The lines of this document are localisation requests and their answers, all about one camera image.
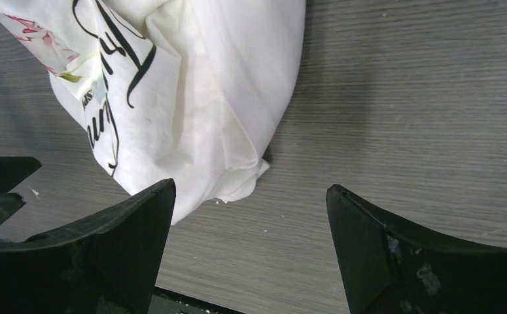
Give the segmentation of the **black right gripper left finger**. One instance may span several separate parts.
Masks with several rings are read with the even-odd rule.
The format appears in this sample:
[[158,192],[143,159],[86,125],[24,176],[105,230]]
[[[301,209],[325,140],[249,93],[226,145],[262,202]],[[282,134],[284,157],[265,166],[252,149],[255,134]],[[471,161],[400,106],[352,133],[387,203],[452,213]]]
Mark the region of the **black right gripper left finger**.
[[0,313],[146,313],[175,205],[172,179],[23,242],[0,243]]

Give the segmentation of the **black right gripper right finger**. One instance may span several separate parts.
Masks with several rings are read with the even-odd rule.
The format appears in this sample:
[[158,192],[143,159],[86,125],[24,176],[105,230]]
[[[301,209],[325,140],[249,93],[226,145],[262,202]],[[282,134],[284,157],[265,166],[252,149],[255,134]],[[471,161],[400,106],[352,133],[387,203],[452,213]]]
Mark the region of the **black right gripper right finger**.
[[352,313],[507,313],[507,248],[446,235],[335,184],[332,239]]

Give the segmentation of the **white floral t-shirt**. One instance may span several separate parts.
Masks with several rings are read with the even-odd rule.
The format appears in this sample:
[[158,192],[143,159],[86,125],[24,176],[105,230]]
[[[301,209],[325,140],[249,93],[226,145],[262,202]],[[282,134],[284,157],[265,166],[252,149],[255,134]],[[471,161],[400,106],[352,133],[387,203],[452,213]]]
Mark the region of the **white floral t-shirt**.
[[132,195],[175,181],[173,223],[269,168],[305,21],[305,1],[0,1],[98,164]]

